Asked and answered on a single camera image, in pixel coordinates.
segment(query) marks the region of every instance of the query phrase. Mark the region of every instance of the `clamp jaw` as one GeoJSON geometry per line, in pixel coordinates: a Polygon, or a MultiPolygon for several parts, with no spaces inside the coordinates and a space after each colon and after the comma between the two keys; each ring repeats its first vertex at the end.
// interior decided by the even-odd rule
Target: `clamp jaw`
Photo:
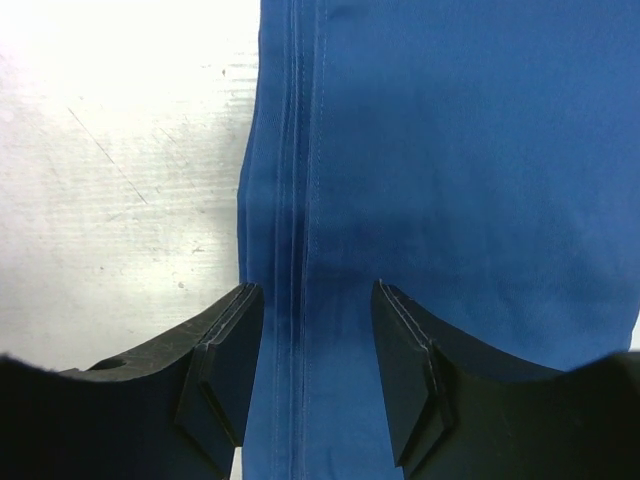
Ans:
{"type": "Polygon", "coordinates": [[[96,364],[0,358],[6,479],[225,479],[242,445],[262,335],[259,287],[96,364]]]}
{"type": "Polygon", "coordinates": [[[562,373],[513,357],[374,284],[394,460],[407,480],[636,478],[640,353],[562,373]]]}

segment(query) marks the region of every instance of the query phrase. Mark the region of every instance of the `blue fabric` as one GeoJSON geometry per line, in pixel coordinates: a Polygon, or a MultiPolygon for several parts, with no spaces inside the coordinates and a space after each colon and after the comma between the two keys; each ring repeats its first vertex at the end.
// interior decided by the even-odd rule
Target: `blue fabric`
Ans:
{"type": "Polygon", "coordinates": [[[265,288],[248,480],[393,480],[383,278],[570,369],[640,308],[640,2],[262,0],[238,194],[265,288]]]}

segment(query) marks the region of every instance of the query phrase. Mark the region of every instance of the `blue cloth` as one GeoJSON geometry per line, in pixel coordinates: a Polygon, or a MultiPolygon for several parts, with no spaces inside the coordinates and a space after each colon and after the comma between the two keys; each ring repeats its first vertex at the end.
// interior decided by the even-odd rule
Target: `blue cloth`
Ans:
{"type": "Polygon", "coordinates": [[[570,369],[640,308],[640,2],[262,0],[238,194],[265,288],[248,480],[393,480],[382,278],[570,369]]]}

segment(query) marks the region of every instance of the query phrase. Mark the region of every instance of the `white table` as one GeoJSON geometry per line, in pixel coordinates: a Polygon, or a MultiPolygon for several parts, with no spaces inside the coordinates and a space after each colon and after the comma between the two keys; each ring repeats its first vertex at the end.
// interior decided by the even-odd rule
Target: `white table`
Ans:
{"type": "Polygon", "coordinates": [[[0,0],[0,351],[88,368],[237,283],[258,13],[0,0]]]}

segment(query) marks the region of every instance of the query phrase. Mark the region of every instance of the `fabric fold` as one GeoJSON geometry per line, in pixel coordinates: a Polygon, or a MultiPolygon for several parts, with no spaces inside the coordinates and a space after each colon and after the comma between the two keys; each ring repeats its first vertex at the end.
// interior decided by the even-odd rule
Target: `fabric fold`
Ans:
{"type": "Polygon", "coordinates": [[[378,278],[542,365],[629,347],[638,25],[634,0],[262,0],[238,193],[241,279],[267,302],[245,478],[401,478],[378,278]]]}

